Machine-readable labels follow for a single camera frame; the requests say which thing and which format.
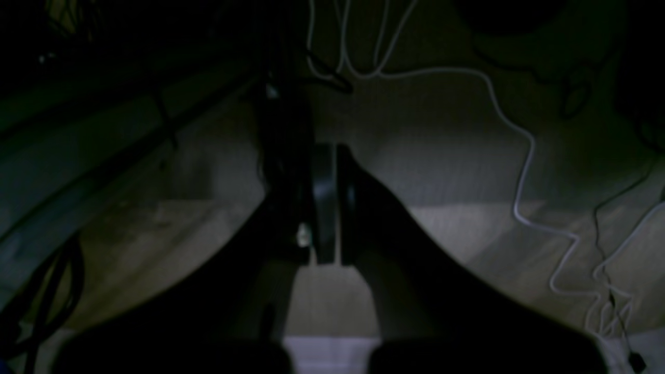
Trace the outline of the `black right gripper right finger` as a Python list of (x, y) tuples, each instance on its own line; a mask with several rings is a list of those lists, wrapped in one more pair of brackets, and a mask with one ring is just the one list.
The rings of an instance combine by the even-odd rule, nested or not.
[(336, 147), (340, 261), (368, 282), (383, 342), (368, 373), (606, 373), (596, 343), (487, 284)]

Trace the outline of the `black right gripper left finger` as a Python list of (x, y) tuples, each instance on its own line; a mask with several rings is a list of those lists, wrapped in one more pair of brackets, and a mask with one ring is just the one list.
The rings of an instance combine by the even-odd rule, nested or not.
[(60, 349), (54, 373), (293, 373), (280, 343), (297, 270), (335, 262), (336, 151), (314, 145), (175, 286)]

